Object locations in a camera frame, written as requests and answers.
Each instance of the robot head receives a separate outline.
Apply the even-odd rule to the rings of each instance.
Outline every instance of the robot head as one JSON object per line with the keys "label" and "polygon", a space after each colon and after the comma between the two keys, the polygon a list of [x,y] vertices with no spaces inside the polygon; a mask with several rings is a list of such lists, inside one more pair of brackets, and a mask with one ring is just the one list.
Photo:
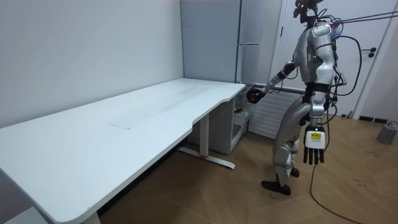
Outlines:
{"label": "robot head", "polygon": [[316,16],[308,16],[307,12],[313,10],[315,14],[318,12],[317,4],[323,0],[296,0],[296,8],[293,12],[293,17],[297,18],[300,15],[300,22],[308,23],[308,26],[312,26],[315,22]]}

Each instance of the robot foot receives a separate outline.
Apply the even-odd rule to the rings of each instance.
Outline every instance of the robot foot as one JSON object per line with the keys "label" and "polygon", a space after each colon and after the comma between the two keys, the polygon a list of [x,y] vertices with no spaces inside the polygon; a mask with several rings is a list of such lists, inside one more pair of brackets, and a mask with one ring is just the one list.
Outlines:
{"label": "robot foot", "polygon": [[290,175],[292,177],[300,177],[300,171],[296,168],[293,168],[292,171],[290,172]]}
{"label": "robot foot", "polygon": [[281,187],[278,181],[264,180],[261,182],[261,186],[267,190],[278,192],[287,196],[290,196],[290,194],[292,194],[292,191],[290,190],[290,187],[288,185],[284,185],[283,187]]}

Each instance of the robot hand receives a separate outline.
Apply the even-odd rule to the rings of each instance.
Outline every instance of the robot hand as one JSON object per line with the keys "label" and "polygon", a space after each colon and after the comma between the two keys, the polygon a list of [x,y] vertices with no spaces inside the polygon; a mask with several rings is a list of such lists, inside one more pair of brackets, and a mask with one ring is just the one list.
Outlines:
{"label": "robot hand", "polygon": [[315,165],[320,161],[321,163],[325,162],[324,152],[325,152],[325,129],[323,127],[311,127],[307,126],[305,129],[304,136],[304,163],[312,165],[314,162]]}
{"label": "robot hand", "polygon": [[258,103],[263,97],[265,97],[266,93],[263,90],[253,88],[248,91],[246,94],[246,98],[249,100],[249,103]]}

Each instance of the desk top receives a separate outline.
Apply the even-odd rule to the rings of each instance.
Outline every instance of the desk top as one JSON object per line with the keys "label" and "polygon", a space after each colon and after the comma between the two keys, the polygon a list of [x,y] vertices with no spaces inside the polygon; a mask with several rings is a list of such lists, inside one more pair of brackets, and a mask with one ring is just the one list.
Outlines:
{"label": "desk top", "polygon": [[81,223],[243,84],[180,78],[0,129],[0,169],[56,223]]}

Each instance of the desk base foot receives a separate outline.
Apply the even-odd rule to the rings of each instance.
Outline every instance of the desk base foot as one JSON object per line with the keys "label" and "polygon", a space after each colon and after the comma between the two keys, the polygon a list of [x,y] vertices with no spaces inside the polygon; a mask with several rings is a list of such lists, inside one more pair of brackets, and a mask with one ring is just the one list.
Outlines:
{"label": "desk base foot", "polygon": [[225,161],[225,160],[222,160],[222,159],[219,159],[219,158],[215,158],[213,156],[207,156],[206,158],[204,158],[204,157],[200,156],[199,152],[196,152],[196,151],[191,150],[191,149],[187,149],[186,147],[181,147],[178,150],[180,152],[185,152],[185,153],[191,154],[193,156],[199,157],[201,159],[205,159],[207,161],[215,162],[217,164],[220,164],[220,165],[225,166],[225,167],[230,168],[230,169],[234,169],[235,168],[235,164],[233,164],[232,162],[228,162],[228,161]]}

